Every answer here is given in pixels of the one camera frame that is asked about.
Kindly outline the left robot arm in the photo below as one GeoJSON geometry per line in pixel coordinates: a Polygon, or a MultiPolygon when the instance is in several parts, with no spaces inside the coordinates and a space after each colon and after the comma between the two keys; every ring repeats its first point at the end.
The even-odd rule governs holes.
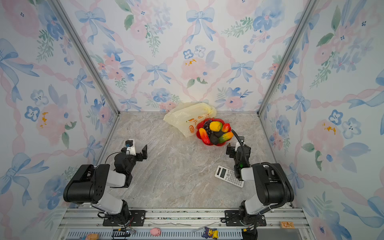
{"type": "Polygon", "coordinates": [[[132,171],[137,162],[148,158],[148,146],[136,153],[133,141],[115,154],[115,169],[111,165],[81,165],[65,187],[63,198],[76,205],[90,204],[99,210],[104,227],[142,227],[146,211],[130,210],[127,201],[112,196],[108,189],[127,189],[133,180],[132,171]]]}

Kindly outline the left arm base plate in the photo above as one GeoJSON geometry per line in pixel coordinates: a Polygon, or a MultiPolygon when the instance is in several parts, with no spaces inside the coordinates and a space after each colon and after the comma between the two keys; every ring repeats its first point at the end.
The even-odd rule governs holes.
{"type": "Polygon", "coordinates": [[[129,210],[125,213],[103,217],[103,227],[143,227],[145,210],[129,210]]]}

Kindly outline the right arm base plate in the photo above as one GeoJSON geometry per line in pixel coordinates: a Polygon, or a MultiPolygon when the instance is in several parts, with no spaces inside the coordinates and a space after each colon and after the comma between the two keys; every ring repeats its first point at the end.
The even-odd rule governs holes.
{"type": "Polygon", "coordinates": [[[226,210],[221,223],[227,227],[265,227],[267,225],[264,215],[248,215],[239,210],[226,210]]]}

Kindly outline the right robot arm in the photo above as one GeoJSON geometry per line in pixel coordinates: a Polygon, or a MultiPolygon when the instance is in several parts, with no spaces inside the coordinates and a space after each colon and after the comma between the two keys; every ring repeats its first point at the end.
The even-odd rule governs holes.
{"type": "Polygon", "coordinates": [[[226,154],[235,161],[234,169],[220,174],[238,186],[244,182],[255,184],[256,193],[252,198],[242,201],[238,219],[228,218],[244,226],[261,224],[265,213],[293,202],[295,197],[293,187],[280,164],[265,162],[252,165],[248,160],[250,153],[251,148],[247,145],[228,144],[226,154]]]}

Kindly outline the yellow plastic bag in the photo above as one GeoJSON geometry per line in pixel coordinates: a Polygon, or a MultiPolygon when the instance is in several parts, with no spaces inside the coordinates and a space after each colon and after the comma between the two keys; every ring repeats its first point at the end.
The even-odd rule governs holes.
{"type": "Polygon", "coordinates": [[[180,103],[164,116],[164,121],[185,137],[191,137],[197,132],[198,124],[216,115],[217,110],[206,103],[180,103]]]}

